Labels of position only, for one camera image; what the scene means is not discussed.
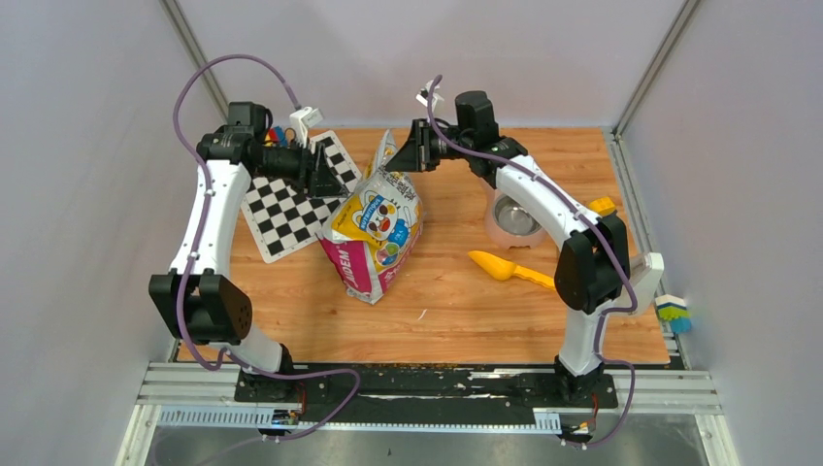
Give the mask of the pet food bag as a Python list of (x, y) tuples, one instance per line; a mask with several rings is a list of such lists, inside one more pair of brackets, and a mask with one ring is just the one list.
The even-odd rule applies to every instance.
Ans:
[(422, 202), (412, 179), (385, 169), (397, 151), (386, 130), (363, 179), (318, 234), (347, 294), (372, 305), (391, 286), (422, 232)]

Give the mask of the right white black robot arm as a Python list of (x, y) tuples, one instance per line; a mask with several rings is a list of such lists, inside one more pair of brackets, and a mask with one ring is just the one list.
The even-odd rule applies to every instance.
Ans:
[(494, 107), (482, 90), (454, 100), (457, 122), (433, 116), (411, 124), (407, 141), (389, 159), (390, 172), (429, 172), (447, 159), (464, 159), (471, 171), (525, 209), (559, 249), (553, 276), (567, 307), (564, 343), (556, 358), (554, 391), (560, 401), (578, 405), (593, 391), (600, 373), (602, 333), (617, 299), (629, 297), (624, 311), (637, 307), (630, 283), (627, 227), (616, 214), (600, 216), (578, 203), (548, 177), (514, 138), (501, 134)]

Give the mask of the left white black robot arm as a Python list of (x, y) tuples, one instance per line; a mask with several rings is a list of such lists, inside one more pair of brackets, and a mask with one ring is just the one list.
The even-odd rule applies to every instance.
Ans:
[(173, 337), (211, 346), (245, 370), (261, 374), (260, 388), (275, 401), (289, 399), (297, 375), (284, 345), (252, 322), (250, 298), (229, 279), (231, 247), (246, 193), (255, 177), (283, 181), (309, 198), (347, 194), (328, 161), (326, 144), (308, 131), (322, 119), (304, 107), (290, 117), (294, 138), (266, 140), (273, 118), (252, 102), (232, 102), (225, 124), (194, 146), (197, 189), (181, 245), (166, 273), (149, 279), (148, 294)]

